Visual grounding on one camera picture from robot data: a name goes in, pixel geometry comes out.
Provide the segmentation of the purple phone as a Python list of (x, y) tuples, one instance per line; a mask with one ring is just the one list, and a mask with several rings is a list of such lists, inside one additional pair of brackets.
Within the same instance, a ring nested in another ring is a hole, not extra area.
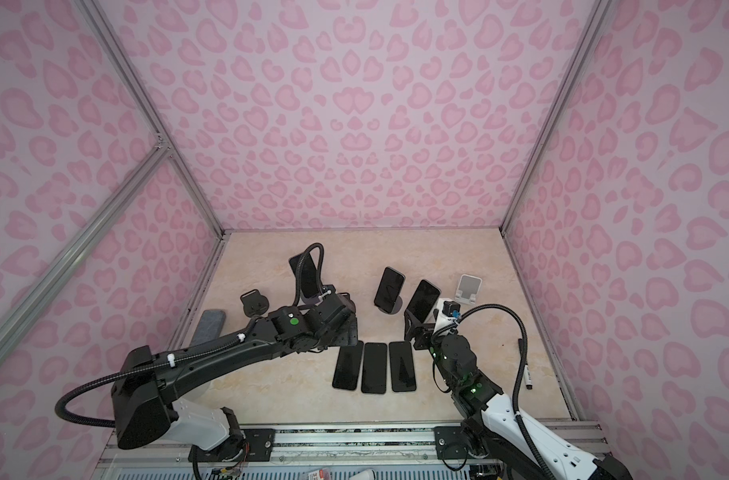
[(364, 342), (358, 341), (356, 345), (340, 347), (332, 378), (334, 389), (354, 391), (358, 388), (362, 355), (364, 355)]

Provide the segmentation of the black phone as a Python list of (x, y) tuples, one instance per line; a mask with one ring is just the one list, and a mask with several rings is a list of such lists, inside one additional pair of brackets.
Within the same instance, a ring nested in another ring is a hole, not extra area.
[(384, 394), (387, 382), (388, 350), (385, 343), (366, 343), (362, 363), (362, 393)]

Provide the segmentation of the white phone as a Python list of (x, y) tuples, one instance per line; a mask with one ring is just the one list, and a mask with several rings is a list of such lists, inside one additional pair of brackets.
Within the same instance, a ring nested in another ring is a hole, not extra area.
[(412, 346), (406, 341), (388, 344), (391, 390), (414, 392), (417, 388)]

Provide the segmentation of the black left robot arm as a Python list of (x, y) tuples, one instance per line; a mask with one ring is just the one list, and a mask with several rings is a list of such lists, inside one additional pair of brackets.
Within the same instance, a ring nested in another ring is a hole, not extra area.
[(244, 440), (234, 412), (196, 405), (186, 394), (254, 363), (356, 341), (356, 306), (334, 293), (316, 306), (282, 307), (238, 332), (186, 349), (154, 354), (138, 347), (126, 355), (122, 379), (112, 386), (118, 447), (170, 440), (204, 451), (234, 448)]

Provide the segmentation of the green phone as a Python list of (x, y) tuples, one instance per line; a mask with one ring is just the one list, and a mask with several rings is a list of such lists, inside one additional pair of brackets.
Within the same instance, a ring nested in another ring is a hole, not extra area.
[(405, 276), (397, 270), (386, 267), (383, 270), (373, 304), (379, 308), (390, 309), (393, 302), (400, 296), (404, 286)]
[(405, 314), (409, 314), (415, 321), (423, 323), (432, 312), (440, 294), (440, 289), (435, 285), (425, 279), (421, 280), (408, 302)]

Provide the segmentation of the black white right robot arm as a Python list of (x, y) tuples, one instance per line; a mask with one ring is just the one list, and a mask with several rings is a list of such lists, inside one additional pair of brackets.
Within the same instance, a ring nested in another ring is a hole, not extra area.
[[(469, 340), (458, 333), (464, 320), (485, 310), (508, 314), (519, 328), (519, 363), (510, 395), (481, 371)], [(512, 309), (492, 303), (462, 313), (459, 303), (442, 299), (430, 314), (432, 323), (419, 321), (411, 312), (404, 317), (404, 339), (416, 349), (429, 352), (432, 371), (441, 375), (463, 417), (461, 428), (483, 453), (526, 479), (632, 478), (617, 458), (598, 458), (580, 449), (520, 408), (528, 337), (523, 320)]]

